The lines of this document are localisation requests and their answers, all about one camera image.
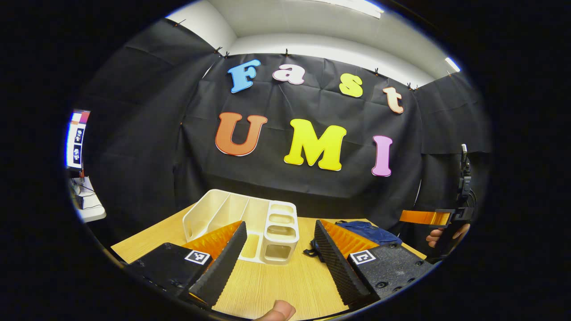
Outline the white side table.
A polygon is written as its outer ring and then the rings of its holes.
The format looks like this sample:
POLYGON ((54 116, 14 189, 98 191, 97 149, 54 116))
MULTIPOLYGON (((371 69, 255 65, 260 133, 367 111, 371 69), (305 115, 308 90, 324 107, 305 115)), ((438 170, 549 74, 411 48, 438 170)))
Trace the white side table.
POLYGON ((93 222, 106 218, 107 213, 98 199, 89 177, 71 177, 69 179, 71 199, 75 202, 78 216, 84 222, 93 222))

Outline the blue schoolbag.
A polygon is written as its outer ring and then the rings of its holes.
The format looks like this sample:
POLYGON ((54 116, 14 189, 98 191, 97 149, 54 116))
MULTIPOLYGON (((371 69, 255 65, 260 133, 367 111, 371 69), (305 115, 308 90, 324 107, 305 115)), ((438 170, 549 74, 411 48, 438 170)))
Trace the blue schoolbag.
POLYGON ((402 240, 391 232, 366 221, 337 221, 331 223, 321 220, 335 245, 348 258, 349 254, 368 250, 381 245, 402 244, 402 240))

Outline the white bookshelf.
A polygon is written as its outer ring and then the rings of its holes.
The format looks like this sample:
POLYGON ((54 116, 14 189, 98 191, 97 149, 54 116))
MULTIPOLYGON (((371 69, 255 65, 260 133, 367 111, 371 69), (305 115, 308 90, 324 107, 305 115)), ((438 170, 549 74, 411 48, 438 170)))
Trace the white bookshelf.
POLYGON ((299 240, 293 203, 211 189, 184 215, 187 242, 236 221, 244 221, 247 241, 240 260, 274 265, 290 262, 299 240))

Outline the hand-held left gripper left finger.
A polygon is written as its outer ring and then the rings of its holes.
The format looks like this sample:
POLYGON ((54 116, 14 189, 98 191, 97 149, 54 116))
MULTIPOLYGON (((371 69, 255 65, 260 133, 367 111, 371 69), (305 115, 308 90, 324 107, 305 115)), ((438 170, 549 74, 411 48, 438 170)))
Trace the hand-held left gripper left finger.
POLYGON ((208 232, 184 246, 163 243, 126 270, 170 297, 202 308, 216 305, 247 240, 244 221, 208 232))

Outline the computer monitor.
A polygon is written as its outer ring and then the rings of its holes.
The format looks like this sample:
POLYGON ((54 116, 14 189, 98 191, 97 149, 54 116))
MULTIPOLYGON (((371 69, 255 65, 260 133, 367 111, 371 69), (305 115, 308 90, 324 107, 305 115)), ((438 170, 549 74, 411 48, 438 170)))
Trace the computer monitor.
POLYGON ((67 170, 83 171, 83 141, 91 111, 74 109, 71 113, 64 150, 67 170))

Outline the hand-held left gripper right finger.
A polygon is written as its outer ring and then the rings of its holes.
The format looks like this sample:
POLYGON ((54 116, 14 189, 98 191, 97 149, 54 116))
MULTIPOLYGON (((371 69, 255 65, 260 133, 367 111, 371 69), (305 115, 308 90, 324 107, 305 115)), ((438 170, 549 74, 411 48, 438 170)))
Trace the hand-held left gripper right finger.
POLYGON ((349 307, 393 296, 434 269, 434 264, 398 242, 379 245, 322 219, 316 221, 314 240, 349 307))

